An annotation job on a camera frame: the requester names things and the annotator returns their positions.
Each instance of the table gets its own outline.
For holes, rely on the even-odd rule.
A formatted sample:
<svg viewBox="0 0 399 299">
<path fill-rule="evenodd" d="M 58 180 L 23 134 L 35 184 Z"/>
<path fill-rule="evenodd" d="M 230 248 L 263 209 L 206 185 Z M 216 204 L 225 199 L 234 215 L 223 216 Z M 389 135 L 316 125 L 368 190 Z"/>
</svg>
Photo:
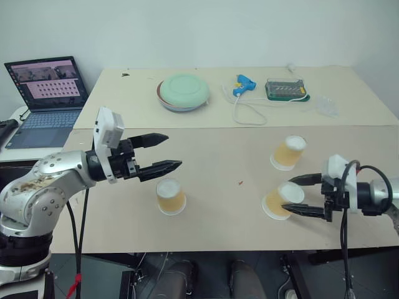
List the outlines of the table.
<svg viewBox="0 0 399 299">
<path fill-rule="evenodd" d="M 19 115 L 22 115 L 26 111 L 27 107 L 19 107 L 11 116 L 10 120 L 15 119 L 21 125 L 22 121 L 19 120 Z M 5 146 L 8 144 L 12 136 L 18 130 L 16 128 L 10 135 L 9 138 L 1 145 L 0 148 L 0 163 L 4 162 L 16 162 L 16 161 L 34 161 L 38 160 L 48 154 L 56 153 L 62 148 L 23 148 L 23 149 L 7 149 Z"/>
<path fill-rule="evenodd" d="M 211 75 L 213 69 L 185 70 L 195 71 L 210 82 L 211 105 L 191 114 L 165 110 L 154 98 L 155 90 L 146 90 L 156 87 L 149 78 L 159 81 L 177 70 L 129 70 L 130 76 L 126 77 L 120 75 L 127 70 L 102 72 L 64 149 L 90 149 L 90 128 L 97 108 L 114 95 L 107 106 L 122 114 L 128 128 L 125 138 L 150 132 L 170 137 L 156 147 L 137 149 L 137 162 L 147 166 L 164 159 L 182 160 L 183 164 L 169 177 L 180 181 L 188 203 L 181 214 L 168 217 L 156 205 L 155 186 L 160 178 L 144 183 L 137 179 L 113 185 L 100 182 L 90 190 L 83 252 L 339 248 L 340 213 L 334 213 L 333 223 L 296 215 L 287 221 L 275 221 L 262 211 L 261 199 L 283 181 L 319 172 L 323 161 L 336 153 L 378 166 L 388 176 L 397 176 L 398 120 L 350 68 L 327 67 L 299 72 L 311 95 L 334 97 L 339 117 L 329 118 L 316 111 L 302 113 L 303 108 L 293 104 L 270 112 L 266 126 L 240 128 L 241 125 L 231 121 L 231 105 L 220 97 L 215 81 L 211 81 L 216 80 Z M 214 72 L 229 72 L 232 77 L 242 73 L 256 81 L 256 74 L 273 73 L 273 77 L 282 77 L 283 69 L 214 69 Z M 127 77 L 135 80 L 118 83 Z M 140 77 L 151 83 L 142 85 L 144 79 Z M 342 95 L 346 96 L 338 97 L 336 86 L 341 86 Z M 216 115 L 220 116 L 217 121 L 212 119 Z M 309 145 L 292 171 L 278 171 L 271 166 L 269 157 L 290 134 L 303 136 Z M 360 174 L 361 181 L 375 177 L 372 173 Z M 323 205 L 320 186 L 305 187 L 304 191 L 305 203 Z M 70 201 L 75 217 L 80 219 L 83 193 Z M 399 245 L 399 239 L 387 216 L 349 215 L 350 248 L 391 245 Z M 60 253 L 74 251 L 67 211 L 60 216 L 51 249 Z"/>
</svg>

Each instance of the laptop screen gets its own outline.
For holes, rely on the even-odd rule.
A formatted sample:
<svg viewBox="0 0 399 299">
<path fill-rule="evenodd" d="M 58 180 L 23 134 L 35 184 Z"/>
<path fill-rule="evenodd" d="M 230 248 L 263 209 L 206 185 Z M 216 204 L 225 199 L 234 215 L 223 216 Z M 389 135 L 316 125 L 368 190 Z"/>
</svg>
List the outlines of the laptop screen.
<svg viewBox="0 0 399 299">
<path fill-rule="evenodd" d="M 73 57 L 4 64 L 32 111 L 82 108 L 87 92 Z"/>
</svg>

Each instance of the blue glue gun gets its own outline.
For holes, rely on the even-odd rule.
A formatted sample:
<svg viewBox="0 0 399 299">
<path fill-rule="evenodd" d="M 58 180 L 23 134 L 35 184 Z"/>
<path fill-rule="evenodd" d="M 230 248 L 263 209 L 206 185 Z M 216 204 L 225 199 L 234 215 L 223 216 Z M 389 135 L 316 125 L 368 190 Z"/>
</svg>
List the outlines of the blue glue gun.
<svg viewBox="0 0 399 299">
<path fill-rule="evenodd" d="M 238 75 L 236 86 L 237 88 L 233 90 L 233 95 L 235 97 L 238 97 L 247 90 L 254 90 L 256 87 L 256 83 L 253 82 L 251 79 L 245 77 L 244 75 Z"/>
</svg>

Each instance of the laptop keyboard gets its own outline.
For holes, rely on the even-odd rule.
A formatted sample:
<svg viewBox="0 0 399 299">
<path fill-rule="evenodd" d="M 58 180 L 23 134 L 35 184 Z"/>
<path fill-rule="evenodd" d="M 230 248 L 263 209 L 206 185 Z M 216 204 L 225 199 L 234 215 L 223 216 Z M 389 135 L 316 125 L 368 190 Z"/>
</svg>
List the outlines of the laptop keyboard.
<svg viewBox="0 0 399 299">
<path fill-rule="evenodd" d="M 72 128 L 79 116 L 79 111 L 60 113 L 34 113 L 24 121 L 22 129 L 37 128 Z"/>
</svg>

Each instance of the laptop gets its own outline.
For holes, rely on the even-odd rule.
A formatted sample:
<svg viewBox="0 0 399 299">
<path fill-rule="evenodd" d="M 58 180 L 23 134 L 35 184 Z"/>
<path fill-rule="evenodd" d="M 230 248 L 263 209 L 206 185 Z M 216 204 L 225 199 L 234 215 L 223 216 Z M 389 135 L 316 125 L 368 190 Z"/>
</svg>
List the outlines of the laptop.
<svg viewBox="0 0 399 299">
<path fill-rule="evenodd" d="M 4 65 L 31 111 L 6 148 L 63 147 L 88 97 L 74 58 Z"/>
</svg>

